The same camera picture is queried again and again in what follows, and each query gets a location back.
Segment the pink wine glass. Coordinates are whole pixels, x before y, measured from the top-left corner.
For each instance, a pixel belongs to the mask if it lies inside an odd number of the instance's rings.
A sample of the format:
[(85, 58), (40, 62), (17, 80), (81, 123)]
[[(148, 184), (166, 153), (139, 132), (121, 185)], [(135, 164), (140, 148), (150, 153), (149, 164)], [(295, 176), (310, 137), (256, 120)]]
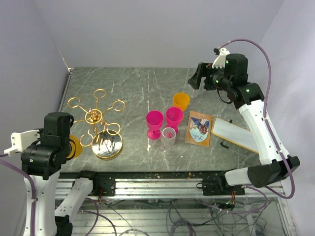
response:
[(171, 127), (176, 134), (179, 132), (178, 125), (182, 122), (184, 117), (183, 111), (178, 107), (171, 107), (166, 111), (166, 127)]
[(147, 136), (151, 140), (156, 140), (161, 136), (161, 127), (163, 125), (163, 113), (153, 110), (146, 115), (146, 124), (148, 127)]

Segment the wooden picture card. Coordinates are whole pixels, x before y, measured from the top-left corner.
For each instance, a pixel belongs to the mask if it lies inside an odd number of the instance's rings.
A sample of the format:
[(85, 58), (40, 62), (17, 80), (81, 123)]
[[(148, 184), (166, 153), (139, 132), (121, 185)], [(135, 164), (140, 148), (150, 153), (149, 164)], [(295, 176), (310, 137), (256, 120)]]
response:
[(190, 111), (185, 142), (201, 147), (210, 146), (212, 116)]

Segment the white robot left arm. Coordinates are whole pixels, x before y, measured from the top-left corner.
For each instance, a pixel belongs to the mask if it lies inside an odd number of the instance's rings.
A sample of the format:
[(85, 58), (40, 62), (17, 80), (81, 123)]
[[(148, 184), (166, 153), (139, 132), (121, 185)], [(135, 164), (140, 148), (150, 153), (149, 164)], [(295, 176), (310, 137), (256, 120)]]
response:
[(70, 128), (74, 118), (69, 113), (53, 112), (44, 118), (42, 129), (35, 130), (21, 154), (22, 172), (27, 188), (27, 213), (24, 235), (70, 236), (73, 219), (88, 195), (100, 191), (98, 174), (81, 171), (71, 191), (59, 207), (55, 207), (56, 187), (63, 164), (75, 151), (70, 145)]

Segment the yellow wine glass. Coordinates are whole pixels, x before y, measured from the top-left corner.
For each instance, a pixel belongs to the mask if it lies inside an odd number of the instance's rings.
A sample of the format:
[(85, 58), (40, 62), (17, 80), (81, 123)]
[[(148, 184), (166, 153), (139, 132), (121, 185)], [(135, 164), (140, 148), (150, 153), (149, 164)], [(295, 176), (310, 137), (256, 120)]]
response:
[(190, 96), (180, 92), (173, 96), (173, 106), (181, 109), (183, 112), (188, 108)]
[(70, 146), (70, 152), (67, 160), (71, 160), (73, 158), (77, 158), (83, 151), (83, 148), (79, 142), (79, 140), (72, 134), (69, 136), (69, 146)]

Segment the pink wine glass front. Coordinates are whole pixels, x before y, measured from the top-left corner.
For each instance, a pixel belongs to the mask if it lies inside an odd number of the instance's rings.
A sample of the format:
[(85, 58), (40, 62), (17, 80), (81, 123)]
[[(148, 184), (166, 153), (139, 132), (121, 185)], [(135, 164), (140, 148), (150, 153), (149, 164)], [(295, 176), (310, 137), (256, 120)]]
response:
[(183, 111), (178, 107), (171, 107), (166, 111), (166, 127), (171, 127), (176, 134), (179, 132), (178, 125), (182, 122), (184, 117)]

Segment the white board yellow frame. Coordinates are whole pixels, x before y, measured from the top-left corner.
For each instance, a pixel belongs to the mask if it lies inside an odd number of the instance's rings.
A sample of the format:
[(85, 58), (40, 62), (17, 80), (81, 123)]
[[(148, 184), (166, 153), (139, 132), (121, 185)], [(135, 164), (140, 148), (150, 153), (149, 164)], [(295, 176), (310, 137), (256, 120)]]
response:
[(254, 153), (258, 153), (258, 149), (251, 132), (231, 122), (225, 121), (221, 118), (216, 118), (211, 132), (217, 137)]

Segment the yellow wine glass front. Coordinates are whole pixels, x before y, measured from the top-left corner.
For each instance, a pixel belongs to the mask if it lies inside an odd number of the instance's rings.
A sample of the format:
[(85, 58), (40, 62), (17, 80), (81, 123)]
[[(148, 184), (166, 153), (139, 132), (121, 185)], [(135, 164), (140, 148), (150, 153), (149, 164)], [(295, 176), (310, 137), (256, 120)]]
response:
[(188, 108), (190, 96), (180, 92), (173, 96), (173, 106), (181, 109), (183, 112)]

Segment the pink wine glass back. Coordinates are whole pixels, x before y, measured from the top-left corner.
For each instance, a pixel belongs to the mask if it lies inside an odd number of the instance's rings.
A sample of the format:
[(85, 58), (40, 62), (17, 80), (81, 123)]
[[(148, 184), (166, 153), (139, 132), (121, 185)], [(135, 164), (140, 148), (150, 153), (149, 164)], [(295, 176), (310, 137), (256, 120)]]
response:
[(146, 124), (148, 127), (147, 136), (151, 140), (156, 140), (161, 136), (161, 127), (163, 125), (163, 113), (153, 110), (146, 115)]

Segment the clear wine glass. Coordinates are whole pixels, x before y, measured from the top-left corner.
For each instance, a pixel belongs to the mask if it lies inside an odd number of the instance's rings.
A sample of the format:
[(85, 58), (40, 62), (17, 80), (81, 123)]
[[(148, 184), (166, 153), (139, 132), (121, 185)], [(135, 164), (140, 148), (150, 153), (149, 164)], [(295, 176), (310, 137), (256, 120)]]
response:
[(192, 89), (190, 92), (190, 98), (194, 99), (196, 98), (198, 95), (200, 94), (200, 90), (199, 89)]
[(165, 146), (171, 146), (176, 141), (176, 132), (172, 127), (166, 127), (161, 133), (161, 142)]

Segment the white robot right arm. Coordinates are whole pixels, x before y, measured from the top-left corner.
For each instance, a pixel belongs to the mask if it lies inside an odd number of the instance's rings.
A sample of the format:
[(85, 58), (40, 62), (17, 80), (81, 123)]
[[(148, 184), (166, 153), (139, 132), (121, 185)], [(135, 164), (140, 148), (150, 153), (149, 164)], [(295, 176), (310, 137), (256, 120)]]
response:
[(257, 188), (290, 177), (300, 166), (297, 156), (291, 156), (281, 144), (268, 119), (260, 86), (248, 82), (248, 59), (243, 54), (219, 55), (213, 63), (201, 62), (188, 84), (198, 90), (225, 91), (229, 103), (244, 118), (258, 149), (260, 164), (226, 171), (217, 182), (220, 193), (229, 194), (235, 185), (253, 185)]

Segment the aluminium mounting rail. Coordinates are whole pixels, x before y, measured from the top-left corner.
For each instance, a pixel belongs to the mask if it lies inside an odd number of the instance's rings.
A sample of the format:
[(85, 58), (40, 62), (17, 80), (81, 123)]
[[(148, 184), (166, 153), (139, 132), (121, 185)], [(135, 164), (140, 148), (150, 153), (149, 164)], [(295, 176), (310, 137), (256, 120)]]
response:
[[(71, 190), (74, 179), (60, 179), (56, 188), (56, 199), (64, 199)], [(201, 187), (201, 179), (117, 179), (113, 196), (102, 196), (105, 199), (206, 199), (206, 198), (228, 198), (232, 193), (218, 193), (214, 195), (211, 190), (209, 195)], [(237, 198), (260, 198), (262, 193), (245, 188), (236, 193)]]

